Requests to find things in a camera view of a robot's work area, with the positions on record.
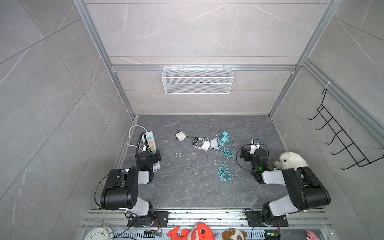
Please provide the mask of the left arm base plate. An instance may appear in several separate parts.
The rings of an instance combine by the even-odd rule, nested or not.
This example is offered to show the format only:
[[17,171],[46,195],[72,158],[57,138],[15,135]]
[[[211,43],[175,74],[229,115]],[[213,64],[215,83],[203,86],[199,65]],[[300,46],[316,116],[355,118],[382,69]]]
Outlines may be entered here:
[[143,217],[128,217],[128,227],[166,228],[168,226],[169,212],[154,211]]

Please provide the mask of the brown white plush dog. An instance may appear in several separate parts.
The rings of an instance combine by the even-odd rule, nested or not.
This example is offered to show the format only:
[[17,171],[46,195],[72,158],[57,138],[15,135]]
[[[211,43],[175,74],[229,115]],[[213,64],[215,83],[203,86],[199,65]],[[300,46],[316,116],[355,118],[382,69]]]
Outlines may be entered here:
[[230,229],[222,233],[222,238],[224,240],[245,240],[247,236],[246,232],[239,229]]

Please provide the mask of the white round clock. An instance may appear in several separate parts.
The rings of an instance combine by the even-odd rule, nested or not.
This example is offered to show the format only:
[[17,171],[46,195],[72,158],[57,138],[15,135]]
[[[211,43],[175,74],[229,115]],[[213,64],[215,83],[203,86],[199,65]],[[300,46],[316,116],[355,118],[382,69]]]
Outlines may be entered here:
[[91,230],[84,240],[112,240],[114,231],[109,227],[98,227]]

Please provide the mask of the black wall hook rack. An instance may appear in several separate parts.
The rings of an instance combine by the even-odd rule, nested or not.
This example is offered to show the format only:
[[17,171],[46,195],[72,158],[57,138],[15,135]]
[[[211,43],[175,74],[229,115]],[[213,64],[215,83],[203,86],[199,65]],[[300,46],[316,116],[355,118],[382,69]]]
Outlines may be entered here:
[[324,121],[324,124],[321,127],[315,128],[316,131],[323,130],[328,128],[332,131],[333,138],[326,142],[327,146],[330,146],[334,143],[335,140],[341,144],[341,148],[334,153],[331,153],[332,156],[337,156],[343,152],[347,152],[348,155],[352,158],[352,163],[347,167],[341,167],[341,170],[348,170],[355,166],[358,168],[363,168],[365,166],[371,165],[375,162],[384,159],[384,155],[375,159],[369,160],[363,151],[358,147],[355,141],[347,133],[346,129],[336,120],[336,118],[331,114],[331,112],[325,106],[325,98],[327,95],[327,90],[324,89],[322,92],[322,101],[316,110],[316,114],[308,118],[309,121],[315,120],[317,117],[321,118]]

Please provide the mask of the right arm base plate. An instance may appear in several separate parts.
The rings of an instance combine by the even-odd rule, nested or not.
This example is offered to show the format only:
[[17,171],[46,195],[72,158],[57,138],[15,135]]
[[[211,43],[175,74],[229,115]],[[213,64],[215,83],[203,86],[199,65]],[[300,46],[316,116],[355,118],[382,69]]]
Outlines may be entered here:
[[249,227],[288,227],[288,221],[285,216],[270,217],[262,211],[245,210],[244,214]]

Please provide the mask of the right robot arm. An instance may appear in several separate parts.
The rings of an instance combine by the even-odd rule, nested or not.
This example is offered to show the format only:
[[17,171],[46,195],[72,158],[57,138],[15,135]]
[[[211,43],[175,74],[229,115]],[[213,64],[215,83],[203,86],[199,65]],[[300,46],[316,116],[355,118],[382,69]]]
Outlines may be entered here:
[[250,174],[259,184],[281,185],[288,191],[286,196],[265,203],[261,211],[245,211],[249,220],[253,220],[257,225],[276,227],[281,224],[286,227],[286,215],[331,203],[329,192],[309,167],[269,170],[269,152],[265,149],[252,150],[242,146],[237,154],[251,163]]

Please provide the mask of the white power strip colourful sockets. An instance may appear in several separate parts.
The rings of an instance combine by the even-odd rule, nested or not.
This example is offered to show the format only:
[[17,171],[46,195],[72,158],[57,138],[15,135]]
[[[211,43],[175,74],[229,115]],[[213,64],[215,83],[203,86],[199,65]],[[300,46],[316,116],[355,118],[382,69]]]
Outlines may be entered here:
[[[152,131],[146,133],[147,142],[149,143],[149,149],[153,152],[153,154],[157,153],[156,143],[154,139],[154,134]],[[154,172],[161,168],[160,163],[156,162],[153,164]]]

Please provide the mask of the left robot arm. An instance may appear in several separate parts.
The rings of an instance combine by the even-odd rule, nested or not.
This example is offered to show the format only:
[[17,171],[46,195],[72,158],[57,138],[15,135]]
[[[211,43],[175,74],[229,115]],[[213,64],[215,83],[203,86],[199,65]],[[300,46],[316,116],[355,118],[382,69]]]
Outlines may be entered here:
[[137,165],[129,169],[112,169],[104,177],[106,183],[100,199],[94,201],[103,210],[124,210],[133,221],[144,227],[151,226],[155,218],[153,205],[139,197],[139,185],[153,181],[154,165],[161,161],[159,152],[145,151],[136,154]]

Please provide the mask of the red plush lobster toy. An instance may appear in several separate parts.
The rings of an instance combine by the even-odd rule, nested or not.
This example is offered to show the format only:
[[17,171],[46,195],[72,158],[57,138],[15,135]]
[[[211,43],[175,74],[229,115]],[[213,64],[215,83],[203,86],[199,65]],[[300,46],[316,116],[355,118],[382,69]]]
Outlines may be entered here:
[[178,234],[180,227],[177,227],[171,230],[167,236],[171,238],[171,240],[215,240],[215,234],[204,223],[196,223],[192,230],[184,229],[181,232],[181,235]]

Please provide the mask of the white plush seal toy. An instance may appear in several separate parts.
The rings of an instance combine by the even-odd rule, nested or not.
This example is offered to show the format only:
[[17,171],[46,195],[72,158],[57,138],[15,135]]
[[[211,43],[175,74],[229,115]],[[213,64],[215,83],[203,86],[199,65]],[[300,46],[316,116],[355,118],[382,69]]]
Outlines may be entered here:
[[279,161],[274,163],[275,169],[297,169],[300,167],[307,167],[307,162],[299,155],[293,152],[282,153]]

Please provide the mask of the white grey charger block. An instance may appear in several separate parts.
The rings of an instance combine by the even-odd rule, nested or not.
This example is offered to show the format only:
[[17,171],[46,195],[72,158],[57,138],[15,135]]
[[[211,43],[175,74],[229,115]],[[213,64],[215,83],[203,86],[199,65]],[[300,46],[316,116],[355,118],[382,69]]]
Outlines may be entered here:
[[210,140],[210,143],[211,143],[212,150],[218,150],[220,148],[218,140],[216,139]]

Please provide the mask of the pink plush toy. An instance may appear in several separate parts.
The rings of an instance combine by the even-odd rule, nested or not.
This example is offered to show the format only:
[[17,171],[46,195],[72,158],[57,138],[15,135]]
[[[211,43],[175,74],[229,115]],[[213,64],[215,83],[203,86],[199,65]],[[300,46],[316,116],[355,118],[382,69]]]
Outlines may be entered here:
[[317,235],[312,231],[307,231],[306,240],[320,240]]

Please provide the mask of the teal charger lower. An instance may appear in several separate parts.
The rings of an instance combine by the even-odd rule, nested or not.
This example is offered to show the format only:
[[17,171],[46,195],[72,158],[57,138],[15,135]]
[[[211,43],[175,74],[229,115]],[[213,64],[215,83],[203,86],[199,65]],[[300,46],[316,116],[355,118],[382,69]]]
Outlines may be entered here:
[[228,143],[229,142],[229,138],[224,136],[224,137],[221,138],[221,141],[222,141],[223,144]]

